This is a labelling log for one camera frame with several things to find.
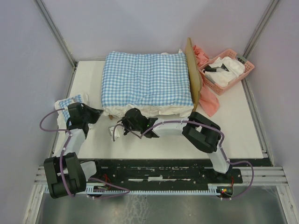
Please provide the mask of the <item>small blue checkered pillow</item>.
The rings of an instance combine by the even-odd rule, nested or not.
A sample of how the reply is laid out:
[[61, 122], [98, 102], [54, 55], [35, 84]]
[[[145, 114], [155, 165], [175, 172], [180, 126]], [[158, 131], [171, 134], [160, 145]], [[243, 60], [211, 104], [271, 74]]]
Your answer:
[[55, 110], [59, 110], [57, 123], [59, 129], [66, 129], [66, 122], [70, 117], [67, 107], [72, 103], [84, 103], [90, 105], [89, 96], [86, 93], [79, 93], [66, 99], [58, 100], [54, 107]]

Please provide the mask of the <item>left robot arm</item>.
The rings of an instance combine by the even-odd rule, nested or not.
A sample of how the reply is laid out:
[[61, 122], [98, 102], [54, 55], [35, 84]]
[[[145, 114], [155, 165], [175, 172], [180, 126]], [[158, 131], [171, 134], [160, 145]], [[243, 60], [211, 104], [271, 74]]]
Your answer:
[[81, 165], [77, 154], [85, 142], [89, 125], [95, 124], [103, 110], [76, 102], [67, 106], [66, 128], [49, 130], [46, 132], [65, 132], [65, 140], [58, 155], [45, 159], [43, 163], [50, 196], [54, 199], [63, 196], [74, 197], [79, 192], [84, 192], [88, 179], [99, 182], [103, 178], [103, 170], [88, 161]]

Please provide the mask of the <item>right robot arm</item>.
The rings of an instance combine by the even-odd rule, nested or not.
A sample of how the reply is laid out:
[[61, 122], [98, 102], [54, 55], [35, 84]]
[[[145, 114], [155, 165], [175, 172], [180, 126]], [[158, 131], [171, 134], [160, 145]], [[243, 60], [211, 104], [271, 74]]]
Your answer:
[[215, 179], [226, 182], [231, 178], [230, 164], [221, 148], [224, 134], [221, 128], [198, 112], [182, 119], [147, 118], [137, 108], [128, 110], [112, 130], [115, 141], [116, 128], [121, 126], [124, 135], [133, 133], [138, 138], [161, 138], [184, 136], [196, 149], [208, 155], [214, 169]]

